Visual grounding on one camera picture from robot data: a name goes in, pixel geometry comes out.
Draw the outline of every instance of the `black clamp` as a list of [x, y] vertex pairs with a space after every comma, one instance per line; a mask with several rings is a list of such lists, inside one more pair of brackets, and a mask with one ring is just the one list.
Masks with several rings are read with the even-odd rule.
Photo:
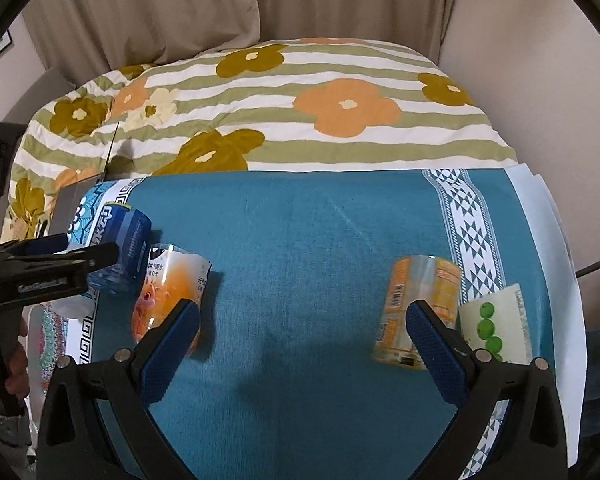
[[548, 362], [497, 361], [472, 351], [444, 326], [425, 301], [407, 309], [406, 327], [443, 399], [458, 407], [445, 433], [412, 480], [457, 480], [499, 400], [509, 400], [505, 418], [475, 480], [566, 480], [567, 445], [560, 400]]
[[38, 434], [40, 480], [132, 480], [100, 418], [97, 400], [110, 402], [138, 466], [151, 480], [196, 480], [170, 446], [149, 404], [162, 399], [200, 326], [197, 306], [180, 300], [134, 350], [77, 365], [62, 356], [51, 377]]

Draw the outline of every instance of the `screw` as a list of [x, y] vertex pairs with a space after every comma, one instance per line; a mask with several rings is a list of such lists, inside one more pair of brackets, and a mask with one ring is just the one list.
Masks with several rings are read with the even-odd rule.
[[481, 363], [488, 363], [489, 361], [491, 361], [491, 352], [480, 348], [479, 350], [475, 351], [475, 358], [478, 359], [478, 361], [480, 361]]
[[542, 359], [541, 357], [539, 357], [538, 359], [536, 359], [535, 363], [536, 363], [536, 366], [540, 370], [547, 370], [547, 368], [549, 367], [549, 363], [546, 361], [546, 359]]
[[131, 350], [129, 348], [121, 348], [113, 354], [113, 357], [116, 361], [122, 363], [131, 357]]
[[58, 368], [67, 368], [71, 364], [71, 358], [68, 355], [61, 355], [56, 362]]

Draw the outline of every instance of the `picture frame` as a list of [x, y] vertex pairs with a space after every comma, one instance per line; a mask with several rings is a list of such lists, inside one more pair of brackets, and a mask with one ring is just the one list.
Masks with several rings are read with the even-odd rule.
[[0, 54], [11, 44], [13, 44], [13, 39], [11, 38], [9, 30], [7, 30], [0, 38]]

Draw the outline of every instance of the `white wall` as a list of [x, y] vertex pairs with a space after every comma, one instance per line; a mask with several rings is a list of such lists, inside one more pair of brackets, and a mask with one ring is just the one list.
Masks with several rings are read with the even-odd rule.
[[22, 15], [11, 23], [9, 32], [13, 44], [0, 54], [0, 120], [45, 71]]
[[[440, 65], [547, 182], [576, 268], [600, 259], [600, 37], [572, 0], [456, 0]], [[600, 271], [580, 280], [600, 324]]]

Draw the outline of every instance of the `striped bedspread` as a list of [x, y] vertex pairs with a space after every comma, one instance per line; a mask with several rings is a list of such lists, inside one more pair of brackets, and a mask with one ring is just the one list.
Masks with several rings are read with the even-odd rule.
[[468, 93], [382, 41], [269, 42], [121, 68], [43, 107], [11, 173], [2, 240], [43, 234], [58, 190], [208, 171], [500, 168], [512, 148]]

